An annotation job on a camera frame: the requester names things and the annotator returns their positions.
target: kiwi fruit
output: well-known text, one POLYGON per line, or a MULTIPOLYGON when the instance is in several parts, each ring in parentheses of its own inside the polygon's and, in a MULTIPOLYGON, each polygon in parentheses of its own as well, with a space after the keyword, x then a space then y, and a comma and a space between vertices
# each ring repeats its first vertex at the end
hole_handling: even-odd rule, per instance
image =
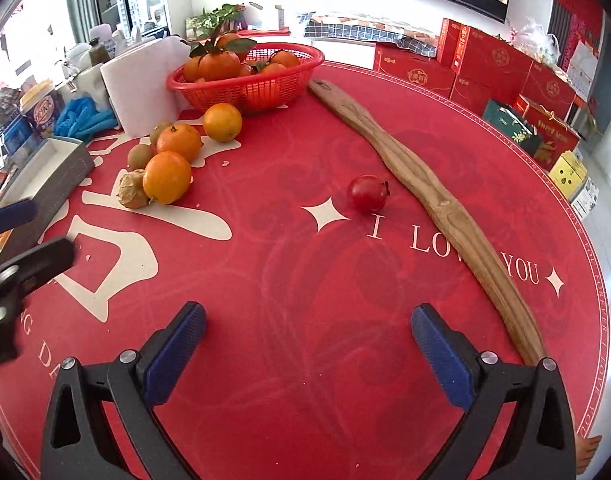
POLYGON ((154 153, 147 144, 137 144, 127 154, 127 169, 144 170, 154 153))
POLYGON ((170 121, 163 121, 153 129, 152 133, 150 134, 150 146, 154 152, 156 151, 156 141, 159 140, 161 132, 170 126, 174 126, 174 123, 170 123, 170 121))

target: blue gloves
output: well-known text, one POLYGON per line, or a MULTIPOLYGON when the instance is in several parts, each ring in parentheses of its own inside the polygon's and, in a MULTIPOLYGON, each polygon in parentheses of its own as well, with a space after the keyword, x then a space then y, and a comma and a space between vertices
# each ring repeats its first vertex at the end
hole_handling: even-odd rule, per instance
POLYGON ((118 121, 111 109, 97 112, 92 98, 82 97, 67 103, 56 121, 54 134, 90 142, 95 134, 115 126, 118 121))

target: paper towel roll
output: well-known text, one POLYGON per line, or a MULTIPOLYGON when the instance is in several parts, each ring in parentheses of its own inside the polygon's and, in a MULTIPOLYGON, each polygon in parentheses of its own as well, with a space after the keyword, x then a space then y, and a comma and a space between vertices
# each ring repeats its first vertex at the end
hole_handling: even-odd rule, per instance
POLYGON ((149 135, 160 122, 178 118, 175 95, 165 81, 189 57, 189 45, 179 43, 175 36, 149 41, 101 67, 114 112, 130 136, 149 135))

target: red tablecloth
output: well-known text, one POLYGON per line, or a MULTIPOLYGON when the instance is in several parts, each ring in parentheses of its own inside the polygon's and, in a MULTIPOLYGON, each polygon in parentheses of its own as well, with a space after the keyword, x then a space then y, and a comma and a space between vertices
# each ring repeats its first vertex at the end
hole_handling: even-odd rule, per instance
MULTIPOLYGON (((564 197, 518 147, 441 97, 337 64, 316 76, 368 108, 479 222, 532 307, 587 434, 605 376, 607 304, 564 197)), ((138 141, 90 146, 100 165, 46 235, 75 235, 77 264, 32 295, 23 354, 0 368, 0 420, 35 476, 58 363, 139 348, 186 300, 205 306, 207 335, 157 415, 204 480, 416 478, 461 415, 410 333, 419 303, 431 302, 479 350, 519 361, 489 299, 419 202, 313 96, 245 118, 238 140, 195 164, 177 207, 141 210, 162 219, 111 196, 138 141), (360 174, 389 180, 379 216, 346 200, 360 174)), ((118 441, 129 449, 125 434, 118 441)), ((127 460, 143 474, 132 451, 127 460)))

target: plaid cloth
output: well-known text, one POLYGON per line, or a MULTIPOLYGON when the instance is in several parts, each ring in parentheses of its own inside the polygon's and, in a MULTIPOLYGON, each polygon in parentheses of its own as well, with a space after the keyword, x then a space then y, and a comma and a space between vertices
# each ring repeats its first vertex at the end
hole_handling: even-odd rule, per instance
POLYGON ((356 41, 384 41, 394 43, 399 48, 403 48, 426 57, 436 57, 437 48, 424 41, 409 38, 397 32, 381 30, 375 27, 365 27, 364 25, 343 25, 339 23, 319 23, 312 19, 314 12, 300 14, 299 23, 308 20, 303 37, 305 38, 341 38, 343 40, 356 41))

